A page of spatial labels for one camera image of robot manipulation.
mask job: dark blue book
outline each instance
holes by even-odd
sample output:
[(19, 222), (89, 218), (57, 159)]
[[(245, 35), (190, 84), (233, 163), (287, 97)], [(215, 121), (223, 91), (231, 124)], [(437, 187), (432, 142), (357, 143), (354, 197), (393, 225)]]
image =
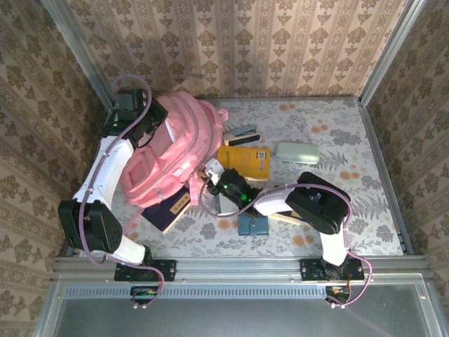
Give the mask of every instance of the dark blue book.
[(181, 190), (160, 204), (147, 207), (142, 212), (142, 216), (165, 234), (189, 206), (189, 188), (183, 186)]

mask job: metal bracket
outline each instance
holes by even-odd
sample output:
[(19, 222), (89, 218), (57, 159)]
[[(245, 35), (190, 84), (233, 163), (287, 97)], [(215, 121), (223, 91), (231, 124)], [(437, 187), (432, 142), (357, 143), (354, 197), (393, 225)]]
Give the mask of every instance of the metal bracket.
[(348, 279), (352, 281), (363, 281), (363, 267), (360, 260), (350, 258), (343, 267), (329, 268), (323, 264), (320, 258), (303, 258), (300, 260), (301, 279), (310, 281), (337, 281)]
[[(165, 282), (175, 281), (176, 260), (153, 260), (152, 267), (159, 269)], [(142, 270), (117, 263), (114, 281), (117, 282), (158, 282), (158, 277), (151, 270)]]

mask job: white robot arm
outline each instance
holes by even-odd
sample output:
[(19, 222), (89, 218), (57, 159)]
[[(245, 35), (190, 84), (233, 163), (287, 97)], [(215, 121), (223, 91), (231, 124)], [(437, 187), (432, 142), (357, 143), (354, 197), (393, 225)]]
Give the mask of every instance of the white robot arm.
[[(284, 189), (274, 194), (269, 194), (258, 199), (254, 203), (254, 208), (263, 216), (269, 216), (273, 213), (293, 211), (287, 205), (286, 200), (295, 188)], [(347, 250), (344, 247), (343, 230), (337, 234), (320, 233), (321, 245), (323, 246), (324, 261), (333, 265), (341, 265), (347, 257)]]
[(240, 209), (253, 201), (246, 211), (254, 216), (269, 216), (284, 211), (300, 214), (304, 221), (320, 233), (322, 259), (334, 266), (341, 266), (346, 261), (347, 248), (342, 222), (348, 216), (347, 202), (350, 202), (350, 198), (339, 188), (305, 172), (296, 184), (303, 185), (302, 188), (293, 184), (272, 190), (258, 190), (248, 185), (236, 170), (225, 170), (216, 159), (206, 163), (205, 174), (213, 184), (209, 190), (223, 194)]
[(121, 172), (134, 150), (166, 116), (167, 111), (157, 101), (145, 102), (142, 89), (119, 91), (119, 107), (104, 128), (100, 149), (84, 184), (73, 199), (61, 201), (58, 207), (69, 246), (101, 251), (133, 265), (151, 263), (148, 247), (122, 235), (121, 224), (111, 213), (111, 202)]

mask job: stapler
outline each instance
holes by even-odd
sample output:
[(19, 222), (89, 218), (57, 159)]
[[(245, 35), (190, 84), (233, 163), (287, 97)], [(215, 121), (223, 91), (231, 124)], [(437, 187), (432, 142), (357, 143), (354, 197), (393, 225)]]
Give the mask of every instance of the stapler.
[(228, 146), (255, 142), (260, 139), (260, 133), (256, 132), (256, 125), (242, 126), (228, 131), (223, 136), (223, 143)]

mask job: label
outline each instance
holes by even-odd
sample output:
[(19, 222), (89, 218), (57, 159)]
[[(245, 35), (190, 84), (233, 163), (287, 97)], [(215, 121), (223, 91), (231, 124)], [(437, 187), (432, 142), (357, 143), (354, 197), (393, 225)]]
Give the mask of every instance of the label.
[(190, 194), (184, 193), (184, 195), (170, 209), (170, 212), (173, 214), (178, 214), (182, 210), (182, 208), (189, 202), (189, 200)]
[(263, 151), (257, 151), (257, 159), (265, 159), (267, 158), (267, 153)]

